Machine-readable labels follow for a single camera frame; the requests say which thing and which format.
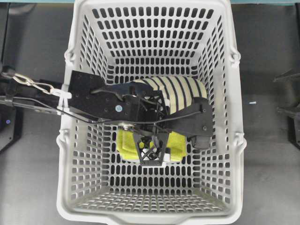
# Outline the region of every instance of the perforated basket wall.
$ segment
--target perforated basket wall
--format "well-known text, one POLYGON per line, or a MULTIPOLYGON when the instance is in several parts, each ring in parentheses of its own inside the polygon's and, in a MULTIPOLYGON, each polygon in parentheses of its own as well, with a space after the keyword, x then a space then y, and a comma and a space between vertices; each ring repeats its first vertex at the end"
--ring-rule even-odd
POLYGON ((214 135, 209 150, 188 143, 182 162, 142 168, 121 160, 116 126, 62 116, 57 207, 63 217, 109 224, 222 224, 239 217, 246 141, 227 1, 76 1, 65 57, 65 87, 72 70, 107 84, 199 78, 213 107, 214 135))

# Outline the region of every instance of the striped cloth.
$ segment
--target striped cloth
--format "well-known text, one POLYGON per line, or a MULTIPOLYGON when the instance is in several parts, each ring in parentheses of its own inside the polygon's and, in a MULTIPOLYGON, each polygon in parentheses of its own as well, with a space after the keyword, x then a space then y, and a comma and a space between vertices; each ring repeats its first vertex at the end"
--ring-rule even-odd
POLYGON ((164 98, 170 101, 170 114, 192 104, 193 97, 207 98, 205 86, 200 80, 183 76, 164 76, 134 80, 161 90, 164 98))

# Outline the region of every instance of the gray floor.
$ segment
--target gray floor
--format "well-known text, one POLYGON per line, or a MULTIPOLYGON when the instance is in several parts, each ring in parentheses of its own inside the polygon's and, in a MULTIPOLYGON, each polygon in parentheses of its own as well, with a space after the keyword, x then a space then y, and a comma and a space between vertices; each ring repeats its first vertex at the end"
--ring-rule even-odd
MULTIPOLYGON (((288 142, 288 122, 276 113, 300 97, 300 83, 273 83, 299 63, 295 7, 232 8, 240 64, 245 150, 244 204, 235 224, 300 221, 300 151, 288 142)), ((33 78, 62 82, 72 5, 39 4, 10 10, 5 64, 33 78)), ((0 224, 92 224, 56 211, 59 151, 57 116, 24 112, 22 138, 0 154, 0 224)))

